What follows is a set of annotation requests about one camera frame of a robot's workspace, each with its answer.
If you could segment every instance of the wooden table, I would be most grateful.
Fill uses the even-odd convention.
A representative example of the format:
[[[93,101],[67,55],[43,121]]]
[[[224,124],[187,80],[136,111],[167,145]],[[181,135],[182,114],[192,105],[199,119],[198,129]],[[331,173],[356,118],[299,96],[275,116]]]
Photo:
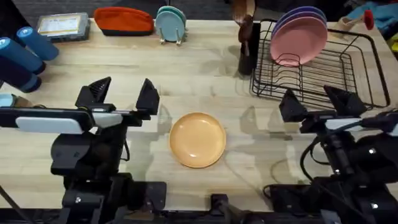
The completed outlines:
[[[166,209],[207,209],[210,194],[226,193],[239,208],[269,210],[262,187],[306,182],[299,157],[314,135],[298,134],[298,124],[284,124],[279,102],[252,96],[249,81],[237,76],[240,43],[233,21],[188,21],[187,27],[188,41],[177,47],[160,45],[156,35],[105,37],[93,22],[90,40],[57,44],[60,55],[41,74],[38,91],[23,94],[4,85],[1,92],[47,107],[74,108],[81,86],[111,76],[106,102],[131,109],[149,78],[160,94],[159,114],[129,130],[132,158],[120,170],[136,180],[166,182]],[[397,106],[398,63],[378,31],[355,29],[375,40],[392,106]],[[219,119],[228,135],[223,157],[206,169],[182,166],[168,149],[172,124],[194,111]],[[21,207],[61,205],[62,178],[50,173],[50,147],[56,136],[0,129],[0,184]],[[315,157],[325,159],[321,149]],[[330,173],[310,159],[306,165],[313,176]],[[391,190],[398,195],[398,185]],[[8,204],[0,198],[0,206]]]

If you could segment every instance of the blue foam roll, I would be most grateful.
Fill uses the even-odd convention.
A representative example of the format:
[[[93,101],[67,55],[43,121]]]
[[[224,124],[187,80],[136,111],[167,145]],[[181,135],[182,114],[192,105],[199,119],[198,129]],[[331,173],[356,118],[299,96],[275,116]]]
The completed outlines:
[[[45,63],[40,58],[8,37],[0,38],[0,55],[35,74],[43,72],[45,68]]]
[[[53,60],[58,56],[58,48],[31,27],[20,28],[17,36],[42,60]]]
[[[0,80],[12,85],[24,93],[30,93],[39,88],[41,79],[19,64],[0,56]]]

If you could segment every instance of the plate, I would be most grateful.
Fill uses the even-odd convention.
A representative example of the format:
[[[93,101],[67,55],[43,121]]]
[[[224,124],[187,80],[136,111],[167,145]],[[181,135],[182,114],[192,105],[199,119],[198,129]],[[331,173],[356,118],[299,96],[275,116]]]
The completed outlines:
[[[223,155],[225,145],[224,128],[205,113],[182,116],[170,131],[170,149],[187,167],[204,168],[214,164]]]
[[[15,98],[10,93],[0,93],[0,107],[14,106]]]
[[[157,15],[155,20],[156,33],[160,35],[160,28],[162,29],[163,37],[167,41],[175,42],[177,40],[177,33],[180,39],[185,33],[185,26],[181,18],[173,12],[161,12]]]
[[[280,65],[298,66],[315,58],[325,48],[327,40],[328,30],[320,19],[300,17],[275,33],[271,40],[271,57]]]
[[[300,17],[314,17],[314,18],[320,19],[325,24],[325,27],[328,28],[328,24],[327,24],[326,19],[324,17],[322,17],[320,14],[318,14],[316,12],[298,12],[296,14],[293,14],[293,15],[287,17],[283,21],[278,22],[276,24],[276,26],[274,27],[274,30],[272,30],[271,37],[274,36],[274,34],[279,30],[280,27],[282,27],[286,23],[288,23],[288,22],[290,22],[290,21],[292,21],[294,19],[300,18]]]
[[[325,13],[323,13],[322,10],[320,10],[319,8],[313,7],[313,6],[302,6],[302,7],[297,7],[295,9],[292,9],[289,12],[286,12],[285,14],[283,14],[283,16],[281,18],[279,18],[279,20],[276,23],[275,27],[277,27],[279,23],[282,23],[288,17],[293,16],[294,14],[299,13],[299,12],[314,12],[314,13],[317,13],[318,15],[320,15],[321,17],[324,18],[323,21],[325,21],[325,23],[327,22]],[[272,31],[272,35],[274,35],[275,32],[277,32],[277,30],[275,30],[275,28],[274,28],[274,30]]]
[[[159,15],[159,13],[161,13],[161,12],[174,12],[174,13],[176,13],[176,15],[178,15],[181,18],[181,20],[184,22],[184,25],[187,23],[187,17],[185,16],[185,14],[181,10],[177,9],[176,7],[162,6],[157,11],[157,15]]]

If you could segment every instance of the black wire dish rack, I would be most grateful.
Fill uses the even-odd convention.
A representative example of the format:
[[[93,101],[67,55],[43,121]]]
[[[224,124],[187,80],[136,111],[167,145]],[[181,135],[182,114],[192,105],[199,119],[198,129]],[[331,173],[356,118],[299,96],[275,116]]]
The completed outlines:
[[[335,42],[329,38],[321,53],[303,65],[298,55],[289,54],[289,60],[296,60],[298,65],[289,67],[276,63],[269,53],[275,24],[272,19],[254,23],[250,56],[244,54],[245,46],[241,47],[239,72],[251,75],[253,94],[280,99],[290,88],[307,106],[333,108],[323,90],[328,85],[358,94],[368,110],[390,105],[380,59],[370,36],[329,29],[329,34],[343,34],[345,39],[336,38]]]

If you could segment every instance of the yellow plate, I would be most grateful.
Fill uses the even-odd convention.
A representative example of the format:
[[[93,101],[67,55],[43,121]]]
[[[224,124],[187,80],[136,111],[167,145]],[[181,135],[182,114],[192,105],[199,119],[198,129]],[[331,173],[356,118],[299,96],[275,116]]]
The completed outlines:
[[[217,162],[225,145],[224,128],[205,113],[182,116],[170,131],[170,149],[180,163],[191,168],[204,168]]]

